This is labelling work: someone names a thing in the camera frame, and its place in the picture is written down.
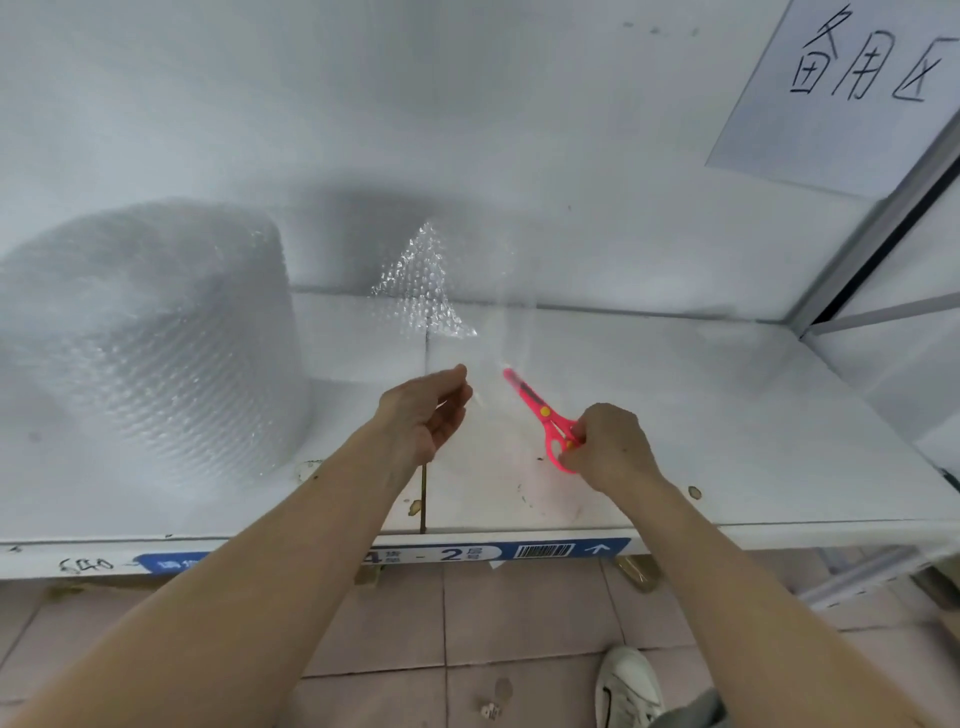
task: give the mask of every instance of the white paper scrap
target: white paper scrap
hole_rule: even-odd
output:
[[[957,3],[793,0],[707,164],[885,197],[957,109]]]

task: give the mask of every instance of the person's left arm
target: person's left arm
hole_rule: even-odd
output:
[[[462,365],[387,392],[291,496],[133,609],[9,728],[269,726],[471,394]]]

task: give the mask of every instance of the gray pant leg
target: gray pant leg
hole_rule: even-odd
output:
[[[708,690],[689,705],[654,720],[650,728],[732,728],[716,690]]]

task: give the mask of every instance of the scissors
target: scissors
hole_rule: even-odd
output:
[[[573,426],[576,423],[554,412],[553,408],[543,401],[540,395],[534,392],[530,385],[523,381],[510,367],[503,370],[503,378],[510,382],[511,386],[516,389],[516,393],[520,395],[520,398],[526,402],[526,405],[530,407],[543,424],[543,429],[546,432],[546,454],[550,458],[550,462],[564,473],[573,473],[573,471],[569,471],[560,464],[557,454],[553,451],[553,444],[560,443],[561,451],[576,448],[580,445],[581,443],[573,435]]]

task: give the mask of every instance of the person's right hand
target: person's right hand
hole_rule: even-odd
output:
[[[612,404],[588,407],[573,427],[582,445],[564,450],[560,462],[579,473],[594,489],[614,502],[639,482],[663,481],[647,436],[633,412]]]

